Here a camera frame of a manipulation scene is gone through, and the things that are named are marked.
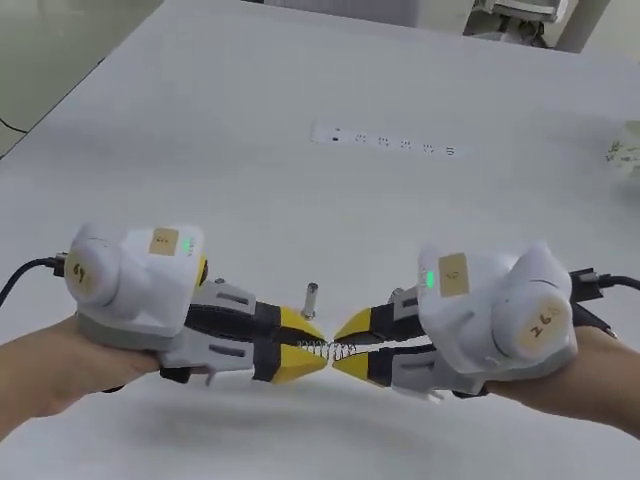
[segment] beige sticker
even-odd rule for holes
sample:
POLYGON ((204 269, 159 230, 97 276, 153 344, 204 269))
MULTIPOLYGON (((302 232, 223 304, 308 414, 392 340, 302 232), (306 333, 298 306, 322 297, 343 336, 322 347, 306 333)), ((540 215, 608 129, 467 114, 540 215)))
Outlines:
POLYGON ((172 228, 156 228, 149 244, 149 253, 173 257, 176 254, 179 235, 180 232, 172 228))
POLYGON ((529 355, 536 355, 559 335, 564 335, 568 323, 569 312, 564 302, 554 297, 545 298, 522 327, 518 344, 529 355))
POLYGON ((469 293, 469 271, 467 256, 455 253, 438 259, 440 272, 440 296, 442 298, 457 297, 469 293))
POLYGON ((83 263, 80 255, 73 250, 64 261, 64 278, 72 284, 75 289, 84 294, 91 295, 95 288, 93 275, 83 263))

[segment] green led light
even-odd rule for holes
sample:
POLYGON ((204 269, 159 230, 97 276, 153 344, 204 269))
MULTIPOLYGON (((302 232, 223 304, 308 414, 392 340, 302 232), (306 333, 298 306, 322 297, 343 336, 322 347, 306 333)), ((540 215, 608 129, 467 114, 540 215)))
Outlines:
POLYGON ((434 280, 433 280, 433 272, 432 271, 428 271, 427 272, 427 288, 433 288, 433 284, 434 284, 434 280))

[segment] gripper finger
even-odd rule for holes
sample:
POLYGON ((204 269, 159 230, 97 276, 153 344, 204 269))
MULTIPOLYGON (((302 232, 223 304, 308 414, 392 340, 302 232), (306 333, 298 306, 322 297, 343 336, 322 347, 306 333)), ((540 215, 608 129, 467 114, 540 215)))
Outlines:
POLYGON ((430 399, 437 391, 476 394, 484 381, 453 371, 432 344, 381 348, 361 352, 333 363, 333 368, 378 387, 430 399))
POLYGON ((258 302, 238 287, 211 281, 193 298, 185 326, 235 340, 268 339, 291 346, 324 342, 324 336, 293 309, 258 302))
POLYGON ((187 383, 194 369, 215 374, 253 370, 254 380, 286 383, 323 369, 327 360, 301 348, 268 340, 245 342, 185 329, 179 348, 161 355, 161 375, 187 383))
POLYGON ((353 345, 374 345, 403 342, 424 335, 414 287, 394 294, 390 303, 361 310, 340 329, 334 340, 353 345))

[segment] electrical outlet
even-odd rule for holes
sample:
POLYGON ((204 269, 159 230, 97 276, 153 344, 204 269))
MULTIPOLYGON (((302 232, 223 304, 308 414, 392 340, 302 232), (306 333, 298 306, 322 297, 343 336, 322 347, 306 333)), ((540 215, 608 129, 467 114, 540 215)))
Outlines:
POLYGON ((315 125, 311 140, 315 143, 347 143, 348 133, 342 127, 315 125))
POLYGON ((391 137, 378 133, 366 133, 360 128, 345 129, 339 123, 325 125, 316 124, 311 134, 311 140, 315 143, 332 143, 343 145, 366 145, 372 148, 380 148, 387 152, 404 152, 415 155, 427 155, 434 157, 459 157, 460 149, 453 146, 434 145, 424 140, 407 139, 407 137, 391 137))

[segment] small metal screw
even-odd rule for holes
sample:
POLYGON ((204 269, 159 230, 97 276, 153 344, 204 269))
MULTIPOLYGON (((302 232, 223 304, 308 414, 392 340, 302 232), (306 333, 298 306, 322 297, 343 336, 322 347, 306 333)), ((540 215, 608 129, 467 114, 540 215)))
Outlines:
POLYGON ((316 317, 316 297, 318 296, 318 284, 310 283, 307 285, 307 295, 304 298, 304 307, 300 312, 307 320, 313 320, 316 317))

